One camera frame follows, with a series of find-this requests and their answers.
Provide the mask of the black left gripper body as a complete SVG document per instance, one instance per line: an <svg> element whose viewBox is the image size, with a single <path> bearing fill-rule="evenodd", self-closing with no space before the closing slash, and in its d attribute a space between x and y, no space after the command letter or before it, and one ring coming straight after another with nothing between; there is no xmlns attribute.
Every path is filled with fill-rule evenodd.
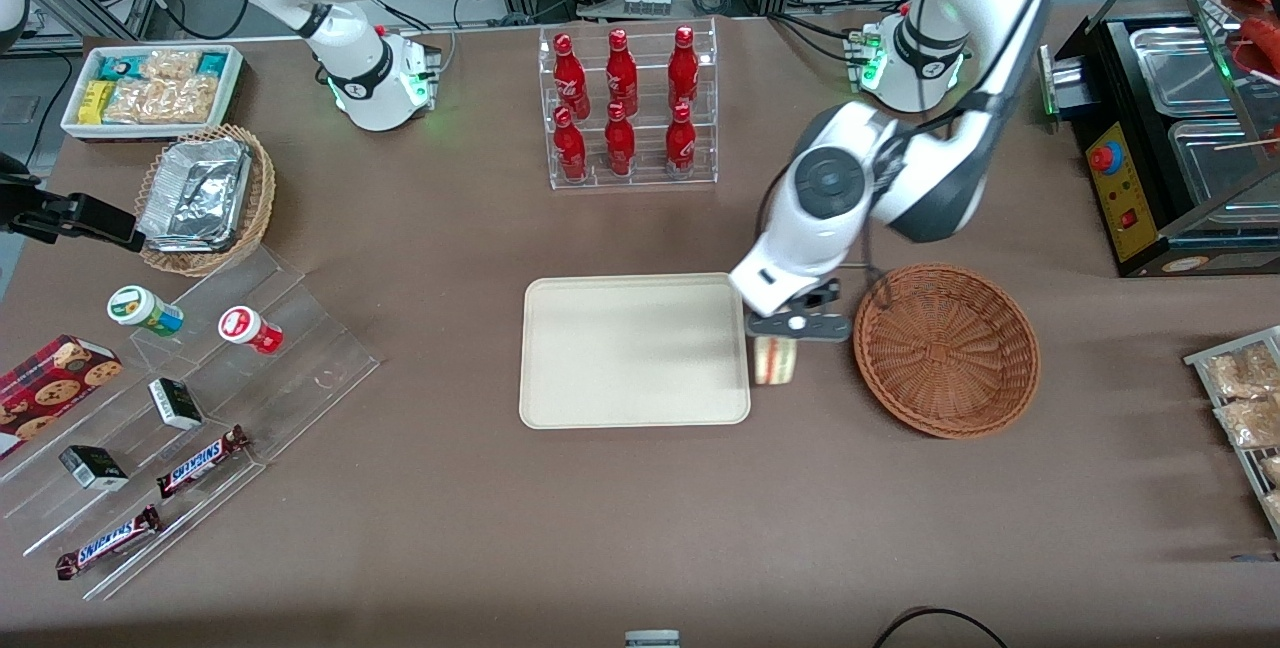
<svg viewBox="0 0 1280 648"><path fill-rule="evenodd" d="M829 278L795 298L795 311L806 316L833 315L832 306L842 295L841 280Z"/></svg>

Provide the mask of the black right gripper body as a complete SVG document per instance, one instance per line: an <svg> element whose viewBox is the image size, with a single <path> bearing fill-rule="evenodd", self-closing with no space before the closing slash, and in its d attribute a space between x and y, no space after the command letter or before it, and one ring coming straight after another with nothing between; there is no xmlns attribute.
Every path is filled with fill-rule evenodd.
<svg viewBox="0 0 1280 648"><path fill-rule="evenodd" d="M32 241L56 241L65 198L40 188L41 179L13 156L1 156L1 229Z"/></svg>

